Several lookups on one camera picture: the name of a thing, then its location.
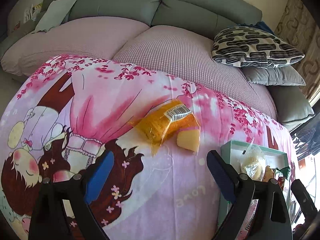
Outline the jelly cup pink lid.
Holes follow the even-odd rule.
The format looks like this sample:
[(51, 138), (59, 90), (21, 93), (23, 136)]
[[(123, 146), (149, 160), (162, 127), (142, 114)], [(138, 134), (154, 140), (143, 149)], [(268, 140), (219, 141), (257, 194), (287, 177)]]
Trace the jelly cup pink lid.
[(200, 147), (200, 130), (189, 129), (178, 132), (176, 144), (180, 148), (197, 154)]

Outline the dark green biscuit pack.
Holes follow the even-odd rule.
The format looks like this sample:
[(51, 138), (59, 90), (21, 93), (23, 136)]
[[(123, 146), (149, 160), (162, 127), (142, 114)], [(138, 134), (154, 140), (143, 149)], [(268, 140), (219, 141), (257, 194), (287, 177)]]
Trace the dark green biscuit pack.
[(275, 175), (276, 179), (279, 179), (280, 177), (283, 177), (286, 180), (289, 180), (290, 172), (291, 171), (290, 171), (290, 167), (289, 166), (284, 167), (282, 169), (276, 168), (275, 172), (274, 172), (274, 175)]

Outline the black white patterned pillow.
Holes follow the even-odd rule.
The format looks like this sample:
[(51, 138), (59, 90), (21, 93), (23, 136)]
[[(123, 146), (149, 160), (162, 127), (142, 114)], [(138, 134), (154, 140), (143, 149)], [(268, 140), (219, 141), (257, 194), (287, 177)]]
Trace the black white patterned pillow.
[(212, 59), (233, 67), (281, 68), (305, 55), (272, 33), (250, 26), (234, 26), (214, 38)]

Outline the teal white cardboard tray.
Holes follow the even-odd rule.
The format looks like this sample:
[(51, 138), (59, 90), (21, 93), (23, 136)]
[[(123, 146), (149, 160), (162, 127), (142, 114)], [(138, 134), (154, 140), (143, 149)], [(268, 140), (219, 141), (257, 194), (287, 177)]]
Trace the teal white cardboard tray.
[(253, 180), (262, 181), (266, 167), (274, 172), (276, 180), (284, 177), (285, 180), (279, 183), (285, 203), (289, 203), (290, 167), (286, 153), (253, 143), (231, 140), (221, 146), (221, 157), (226, 163), (231, 164), (236, 172), (244, 172)]

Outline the cartoon print pink cloth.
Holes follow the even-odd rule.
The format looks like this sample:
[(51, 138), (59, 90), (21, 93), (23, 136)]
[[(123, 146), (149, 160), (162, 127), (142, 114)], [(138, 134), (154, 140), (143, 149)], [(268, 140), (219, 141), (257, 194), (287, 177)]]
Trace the cartoon print pink cloth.
[[(201, 126), (197, 154), (176, 137), (155, 156), (129, 124), (170, 100)], [(220, 192), (206, 155), (231, 141), (287, 154), (286, 128), (268, 115), (199, 83), (113, 60), (62, 54), (32, 74), (1, 117), (1, 212), (27, 239), (41, 182), (70, 179), (111, 151), (114, 165), (91, 209), (111, 239), (210, 239)]]

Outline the clear bag white pastry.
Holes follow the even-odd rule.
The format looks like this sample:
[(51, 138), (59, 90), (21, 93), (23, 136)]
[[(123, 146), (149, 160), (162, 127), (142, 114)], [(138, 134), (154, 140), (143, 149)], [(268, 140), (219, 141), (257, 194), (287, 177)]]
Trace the clear bag white pastry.
[(239, 159), (240, 170), (247, 174), (252, 180), (262, 181), (266, 167), (266, 158), (260, 146), (250, 142)]

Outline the patterned beige curtain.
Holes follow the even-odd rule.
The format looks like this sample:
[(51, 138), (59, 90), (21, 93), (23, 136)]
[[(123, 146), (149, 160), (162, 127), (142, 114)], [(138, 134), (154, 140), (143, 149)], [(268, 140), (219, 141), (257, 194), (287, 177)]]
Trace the patterned beige curtain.
[(302, 93), (315, 105), (319, 100), (319, 25), (301, 0), (288, 0), (276, 34), (305, 54), (293, 67), (305, 80)]

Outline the beige brown snack pack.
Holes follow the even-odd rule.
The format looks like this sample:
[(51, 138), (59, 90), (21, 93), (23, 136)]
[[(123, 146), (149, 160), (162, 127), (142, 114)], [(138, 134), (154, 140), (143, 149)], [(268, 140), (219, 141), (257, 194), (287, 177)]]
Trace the beige brown snack pack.
[(264, 176), (263, 176), (263, 182), (268, 182), (272, 178), (275, 178), (274, 171), (272, 170), (272, 168), (270, 168), (270, 166), (267, 165), (265, 167), (265, 173), (264, 173)]

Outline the yellow orange snack pack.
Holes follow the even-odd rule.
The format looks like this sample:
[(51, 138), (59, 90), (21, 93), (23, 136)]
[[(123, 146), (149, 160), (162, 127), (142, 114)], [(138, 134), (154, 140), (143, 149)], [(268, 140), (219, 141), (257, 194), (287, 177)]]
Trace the yellow orange snack pack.
[(193, 112), (180, 100), (170, 100), (141, 119), (131, 119), (133, 126), (151, 146), (155, 156), (160, 147), (178, 132), (199, 129), (201, 126)]

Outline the light grey cushion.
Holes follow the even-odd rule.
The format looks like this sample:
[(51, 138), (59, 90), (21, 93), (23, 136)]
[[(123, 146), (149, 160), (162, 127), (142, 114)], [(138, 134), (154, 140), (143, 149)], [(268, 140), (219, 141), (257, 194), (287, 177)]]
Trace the light grey cushion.
[(76, 1), (77, 0), (52, 1), (32, 33), (41, 31), (48, 32), (50, 29), (59, 26)]

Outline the pink textured sofa cover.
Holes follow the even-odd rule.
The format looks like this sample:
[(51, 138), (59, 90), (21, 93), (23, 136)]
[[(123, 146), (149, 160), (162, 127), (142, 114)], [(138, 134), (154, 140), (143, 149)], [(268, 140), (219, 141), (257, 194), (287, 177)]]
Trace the pink textured sofa cover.
[(212, 41), (191, 31), (119, 17), (80, 18), (33, 33), (29, 22), (1, 43), (4, 71), (29, 76), (49, 58), (76, 54), (129, 62), (200, 83), (275, 118), (265, 86), (248, 83), (239, 68), (215, 62)]

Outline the grey green sofa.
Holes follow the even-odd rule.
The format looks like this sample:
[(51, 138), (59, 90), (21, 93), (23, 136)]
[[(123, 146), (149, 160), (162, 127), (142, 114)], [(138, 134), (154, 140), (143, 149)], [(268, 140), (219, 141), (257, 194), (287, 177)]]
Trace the grey green sofa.
[[(43, 0), (35, 19), (25, 23), (34, 24), (32, 31), (52, 1), (55, 0)], [(278, 37), (263, 22), (261, 10), (243, 0), (77, 0), (60, 25), (89, 17), (119, 17), (142, 22), (149, 27), (167, 25), (182, 28), (206, 37), (212, 43), (220, 31), (234, 26), (255, 27)], [(302, 86), (265, 87), (276, 106), (277, 116), (274, 119), (286, 128), (314, 117), (310, 103), (300, 90)]]

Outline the red patterned flat pack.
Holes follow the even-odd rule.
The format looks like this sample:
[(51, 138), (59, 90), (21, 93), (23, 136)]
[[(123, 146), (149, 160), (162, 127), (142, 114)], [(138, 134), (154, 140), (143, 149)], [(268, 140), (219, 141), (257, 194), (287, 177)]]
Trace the red patterned flat pack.
[(283, 196), (285, 199), (287, 199), (290, 191), (290, 183), (285, 177), (279, 177), (277, 179), (278, 184), (282, 190)]

